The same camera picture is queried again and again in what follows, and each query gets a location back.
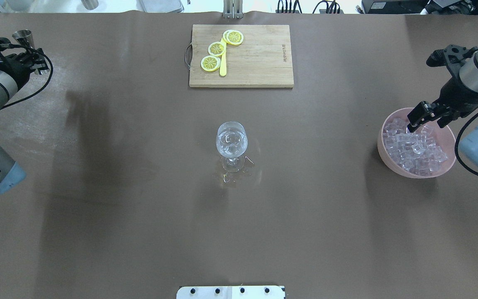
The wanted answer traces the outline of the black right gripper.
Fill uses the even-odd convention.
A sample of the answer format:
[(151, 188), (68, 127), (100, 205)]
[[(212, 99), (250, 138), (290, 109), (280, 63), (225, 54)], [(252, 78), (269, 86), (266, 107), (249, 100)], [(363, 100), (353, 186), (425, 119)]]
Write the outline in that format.
[(466, 118), (478, 108), (478, 92), (466, 87), (456, 78), (449, 79), (434, 103), (421, 101), (407, 115), (409, 132), (415, 132), (428, 122), (437, 120), (444, 128), (458, 118)]

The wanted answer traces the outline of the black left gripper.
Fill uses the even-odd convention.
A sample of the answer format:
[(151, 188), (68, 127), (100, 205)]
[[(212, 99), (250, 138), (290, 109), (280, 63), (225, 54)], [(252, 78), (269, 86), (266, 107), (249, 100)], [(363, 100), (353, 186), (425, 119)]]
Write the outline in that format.
[(48, 63), (45, 55), (38, 49), (29, 46), (11, 45), (12, 49), (23, 49), (24, 52), (4, 56), (0, 53), (0, 69), (9, 74), (17, 86), (24, 86), (30, 79), (30, 74), (44, 75), (48, 73)]

